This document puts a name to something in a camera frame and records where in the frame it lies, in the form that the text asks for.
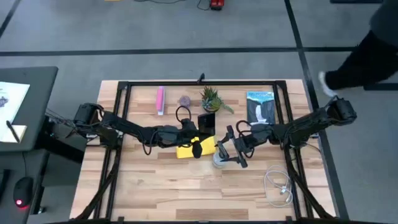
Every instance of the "charging cable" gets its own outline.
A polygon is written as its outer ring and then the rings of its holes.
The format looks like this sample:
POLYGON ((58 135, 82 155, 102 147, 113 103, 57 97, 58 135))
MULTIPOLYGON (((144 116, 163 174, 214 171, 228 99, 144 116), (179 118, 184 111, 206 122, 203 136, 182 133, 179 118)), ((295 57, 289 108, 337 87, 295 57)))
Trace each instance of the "charging cable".
POLYGON ((290 204, 292 203, 292 201, 293 201, 292 182, 291 182, 291 180, 290 180, 289 175, 287 175, 287 171, 286 171, 285 167, 274 165, 274 166, 270 166, 270 167, 267 169, 267 172, 266 172, 266 174, 264 175, 264 190, 265 190, 265 193, 266 193, 266 198, 267 198, 268 203, 269 203, 270 205, 274 206, 274 207, 285 207, 285 206, 288 206, 288 205, 290 205, 290 204), (280 171, 280 170, 272 170, 272 169, 275 169, 275 168, 281 168, 281 169, 283 169, 283 171, 280 171), (269 175, 270 175, 270 174, 275 174, 275 173, 276 173, 276 174, 283 174, 283 175, 286 177, 286 182, 285 182, 284 185, 277 184, 277 183, 275 183, 274 181, 272 181, 272 180, 269 178, 269 175), (285 193, 288 193, 288 196, 287 196, 287 198, 286 198, 286 200, 285 200, 285 203, 280 204, 280 205, 277 205, 277 204, 275 204, 276 201, 269 200, 268 193, 267 193, 267 180, 268 180, 274 187, 277 187, 278 189, 280 189, 280 194, 281 194, 281 195, 283 195, 283 194, 285 194, 285 193))

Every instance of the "pink object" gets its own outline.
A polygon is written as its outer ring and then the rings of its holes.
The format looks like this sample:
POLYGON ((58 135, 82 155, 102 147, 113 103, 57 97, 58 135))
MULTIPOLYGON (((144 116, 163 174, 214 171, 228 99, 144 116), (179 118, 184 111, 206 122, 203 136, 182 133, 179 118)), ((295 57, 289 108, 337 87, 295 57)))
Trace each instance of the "pink object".
POLYGON ((164 86, 160 86, 157 90, 156 109, 158 115, 163 115, 164 110, 164 86))

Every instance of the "person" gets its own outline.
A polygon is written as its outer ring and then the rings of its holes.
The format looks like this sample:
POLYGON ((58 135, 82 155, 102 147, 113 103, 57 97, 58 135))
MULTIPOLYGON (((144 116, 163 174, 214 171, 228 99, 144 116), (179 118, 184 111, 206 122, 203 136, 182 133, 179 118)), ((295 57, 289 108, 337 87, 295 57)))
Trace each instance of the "person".
POLYGON ((398 0, 384 0, 370 21, 370 31, 339 69, 320 72, 326 95, 336 90, 374 84, 398 71, 398 0))

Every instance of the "black pants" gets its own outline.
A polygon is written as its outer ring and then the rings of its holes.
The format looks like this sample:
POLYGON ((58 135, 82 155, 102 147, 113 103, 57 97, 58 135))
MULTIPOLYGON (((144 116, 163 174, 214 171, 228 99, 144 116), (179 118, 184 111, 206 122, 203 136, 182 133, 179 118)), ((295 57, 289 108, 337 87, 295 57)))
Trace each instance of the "black pants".
POLYGON ((326 73, 326 84, 339 90, 385 80, 398 71, 397 53, 370 31, 338 70, 326 73))

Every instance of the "white sneaker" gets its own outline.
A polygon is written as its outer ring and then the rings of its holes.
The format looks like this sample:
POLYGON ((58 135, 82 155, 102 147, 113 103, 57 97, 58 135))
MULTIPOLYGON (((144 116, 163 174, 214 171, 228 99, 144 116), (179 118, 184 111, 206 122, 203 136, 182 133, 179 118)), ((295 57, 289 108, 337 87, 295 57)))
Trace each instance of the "white sneaker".
POLYGON ((323 92, 330 97, 334 97, 337 95, 337 93, 328 87, 328 85, 326 84, 325 75, 326 75, 325 72, 319 72, 319 76, 318 76, 319 82, 321 83, 321 86, 323 89, 323 92))

